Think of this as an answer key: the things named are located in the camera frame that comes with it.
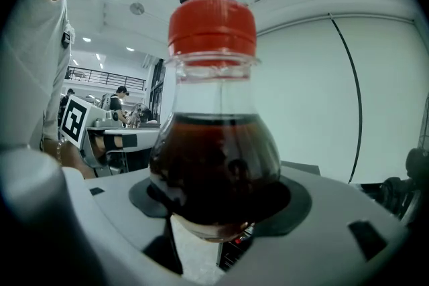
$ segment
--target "white wall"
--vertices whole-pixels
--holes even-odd
[[[429,57],[414,25],[370,18],[336,20],[361,85],[363,134],[354,183],[407,178],[429,92]]]
[[[347,182],[359,112],[351,65],[331,21],[263,35],[257,55],[255,104],[281,159],[318,165],[323,176]]]
[[[149,107],[150,106],[150,90],[152,87],[152,80],[154,79],[155,65],[151,64],[147,70],[148,70],[148,72],[147,72],[147,80],[146,80],[146,87],[145,87],[147,89],[147,91],[146,91],[147,97],[145,98],[144,105]]]
[[[429,57],[416,28],[386,19],[336,19],[355,62],[363,102],[363,136],[353,183],[406,178],[429,92]],[[348,182],[355,161],[359,109],[353,71],[330,20],[273,31],[258,39],[255,105],[282,160],[318,165]],[[161,121],[176,88],[164,81]]]

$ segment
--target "red bottle cap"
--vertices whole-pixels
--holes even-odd
[[[234,0],[189,0],[171,17],[168,50],[170,56],[197,52],[255,56],[255,19]]]

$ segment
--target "person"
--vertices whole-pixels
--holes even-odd
[[[72,74],[72,71],[70,70],[70,67],[67,66],[66,76],[64,77],[64,79],[70,80],[71,74]]]
[[[138,128],[139,127],[140,114],[141,114],[141,108],[134,110],[133,114],[131,115],[131,122],[130,122],[131,128]]]
[[[109,110],[117,111],[119,120],[124,124],[128,123],[127,119],[124,117],[122,112],[122,100],[126,96],[129,96],[129,92],[127,91],[127,88],[125,86],[118,87],[118,89],[116,90],[116,93],[110,97],[110,109],[109,109]]]
[[[74,91],[72,88],[69,88],[67,91],[67,95],[63,96],[60,101],[60,109],[58,111],[58,126],[61,125],[62,117],[64,116],[64,111],[66,110],[68,99],[72,94],[74,94]]]
[[[57,136],[58,98],[70,59],[67,25],[66,0],[17,1],[0,37],[0,104],[19,108],[0,111],[0,149],[30,146],[94,177],[78,149]],[[14,92],[6,91],[17,83]],[[115,142],[121,147],[120,137]],[[102,139],[92,144],[103,153]]]
[[[152,113],[150,112],[149,108],[145,106],[145,108],[141,112],[141,117],[143,117],[141,120],[146,123],[151,119]]]

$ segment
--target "white shirt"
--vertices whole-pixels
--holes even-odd
[[[61,40],[66,0],[18,0],[0,37],[0,147],[57,139],[70,46]]]

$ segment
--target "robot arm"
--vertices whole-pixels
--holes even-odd
[[[102,136],[106,155],[136,153],[154,146],[159,125],[141,129],[124,129],[116,111],[106,111],[75,96],[68,100],[60,132],[75,145],[85,163],[95,169],[109,166],[111,159],[99,157],[93,145],[94,136]],[[124,163],[121,170],[127,170]]]

